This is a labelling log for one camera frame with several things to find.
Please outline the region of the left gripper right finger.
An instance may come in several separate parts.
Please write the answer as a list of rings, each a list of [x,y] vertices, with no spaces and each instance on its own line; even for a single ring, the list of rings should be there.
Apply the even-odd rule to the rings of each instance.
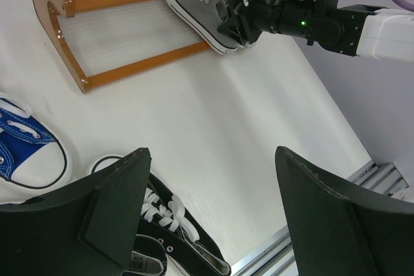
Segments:
[[[299,275],[412,275],[413,203],[358,186],[287,147],[276,174]]]

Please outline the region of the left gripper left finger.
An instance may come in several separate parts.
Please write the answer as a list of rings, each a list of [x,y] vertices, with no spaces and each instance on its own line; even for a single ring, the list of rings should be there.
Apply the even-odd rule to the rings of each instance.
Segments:
[[[2,275],[121,275],[129,266],[151,154],[22,204],[1,206]]]

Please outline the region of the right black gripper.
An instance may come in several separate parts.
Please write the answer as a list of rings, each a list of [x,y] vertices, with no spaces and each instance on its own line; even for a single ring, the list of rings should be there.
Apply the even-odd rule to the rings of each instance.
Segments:
[[[251,0],[246,6],[248,38],[257,41],[261,33],[300,37],[327,45],[342,38],[344,26],[329,16],[337,9],[338,0]],[[247,45],[248,38],[238,16],[230,8],[218,32]]]

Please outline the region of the grey sneaker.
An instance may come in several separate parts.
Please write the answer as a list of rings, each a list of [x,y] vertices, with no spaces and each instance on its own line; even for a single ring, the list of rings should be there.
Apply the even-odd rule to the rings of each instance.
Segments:
[[[165,0],[167,5],[220,55],[230,55],[239,43],[218,31],[227,17],[228,0]]]
[[[224,34],[236,40],[241,48],[252,48],[256,42],[248,38],[248,24],[246,22],[246,6],[243,0],[223,0],[226,12],[221,26]]]

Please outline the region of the blue sneaker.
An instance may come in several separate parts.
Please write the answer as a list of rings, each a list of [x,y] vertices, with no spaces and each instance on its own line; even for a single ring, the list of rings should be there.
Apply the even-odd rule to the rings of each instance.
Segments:
[[[21,204],[70,182],[72,160],[32,109],[1,93],[1,203]]]

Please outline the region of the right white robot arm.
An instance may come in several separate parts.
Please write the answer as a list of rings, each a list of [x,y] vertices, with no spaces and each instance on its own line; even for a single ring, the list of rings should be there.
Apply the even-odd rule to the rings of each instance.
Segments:
[[[346,56],[413,62],[413,7],[351,5],[338,0],[229,0],[218,31],[242,46],[263,32],[306,39]]]

